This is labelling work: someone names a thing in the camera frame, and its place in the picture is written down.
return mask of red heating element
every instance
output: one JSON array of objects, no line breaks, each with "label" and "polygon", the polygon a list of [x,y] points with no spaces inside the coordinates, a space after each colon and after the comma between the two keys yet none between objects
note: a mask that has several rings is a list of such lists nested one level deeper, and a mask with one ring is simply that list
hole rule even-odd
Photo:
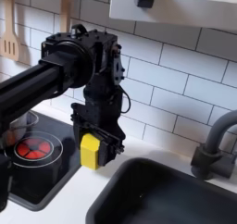
[{"label": "red heating element", "polygon": [[29,160],[42,159],[48,156],[51,150],[51,144],[41,138],[25,139],[16,147],[18,155]]}]

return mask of black cable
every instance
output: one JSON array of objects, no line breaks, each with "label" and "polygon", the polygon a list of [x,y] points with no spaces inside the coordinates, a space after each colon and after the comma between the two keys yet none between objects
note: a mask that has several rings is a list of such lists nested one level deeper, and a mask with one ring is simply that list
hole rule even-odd
[{"label": "black cable", "polygon": [[119,88],[124,94],[126,94],[126,96],[128,97],[128,100],[129,100],[129,108],[126,111],[121,111],[122,114],[127,114],[131,110],[131,99],[121,86],[119,86]]}]

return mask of white cabinet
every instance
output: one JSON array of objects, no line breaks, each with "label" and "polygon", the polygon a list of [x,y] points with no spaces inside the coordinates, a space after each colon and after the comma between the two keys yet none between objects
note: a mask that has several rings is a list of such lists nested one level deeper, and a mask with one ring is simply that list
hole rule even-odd
[{"label": "white cabinet", "polygon": [[152,8],[111,0],[110,17],[236,31],[237,0],[155,0]]}]

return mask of wooden utensil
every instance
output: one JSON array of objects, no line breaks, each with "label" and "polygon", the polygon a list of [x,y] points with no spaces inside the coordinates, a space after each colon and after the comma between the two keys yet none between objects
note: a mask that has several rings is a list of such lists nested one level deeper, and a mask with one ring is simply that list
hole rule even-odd
[{"label": "wooden utensil", "polygon": [[19,61],[20,41],[15,33],[15,0],[4,0],[6,31],[1,40],[1,54],[15,61]]},{"label": "wooden utensil", "polygon": [[61,32],[70,31],[70,5],[71,0],[61,0]]}]

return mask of black cooktop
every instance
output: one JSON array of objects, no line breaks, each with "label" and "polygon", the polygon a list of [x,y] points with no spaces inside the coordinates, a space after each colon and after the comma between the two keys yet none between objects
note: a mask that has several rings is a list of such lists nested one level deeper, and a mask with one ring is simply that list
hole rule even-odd
[{"label": "black cooktop", "polygon": [[80,168],[73,127],[35,113],[39,122],[5,150],[14,162],[9,199],[32,211],[45,208]]}]

